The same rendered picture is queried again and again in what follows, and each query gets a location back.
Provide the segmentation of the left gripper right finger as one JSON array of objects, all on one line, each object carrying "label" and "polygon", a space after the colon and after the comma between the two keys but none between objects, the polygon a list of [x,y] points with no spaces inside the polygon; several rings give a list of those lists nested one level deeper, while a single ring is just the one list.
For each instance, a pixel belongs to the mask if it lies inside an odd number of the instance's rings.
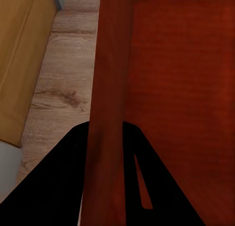
[{"label": "left gripper right finger", "polygon": [[[134,154],[153,209],[142,206]],[[205,226],[141,129],[123,122],[126,226]]]}]

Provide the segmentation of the storage box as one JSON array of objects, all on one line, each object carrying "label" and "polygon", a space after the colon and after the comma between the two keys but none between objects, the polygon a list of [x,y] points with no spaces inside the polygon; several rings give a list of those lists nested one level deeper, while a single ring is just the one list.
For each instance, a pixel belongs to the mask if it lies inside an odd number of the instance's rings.
[{"label": "storage box", "polygon": [[235,0],[100,0],[80,226],[126,226],[124,121],[205,226],[235,226]]}]

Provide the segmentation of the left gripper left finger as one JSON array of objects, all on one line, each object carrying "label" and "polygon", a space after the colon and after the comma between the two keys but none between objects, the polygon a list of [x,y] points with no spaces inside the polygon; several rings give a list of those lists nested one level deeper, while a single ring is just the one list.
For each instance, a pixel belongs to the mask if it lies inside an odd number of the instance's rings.
[{"label": "left gripper left finger", "polygon": [[89,121],[73,127],[0,204],[0,226],[77,226]]}]

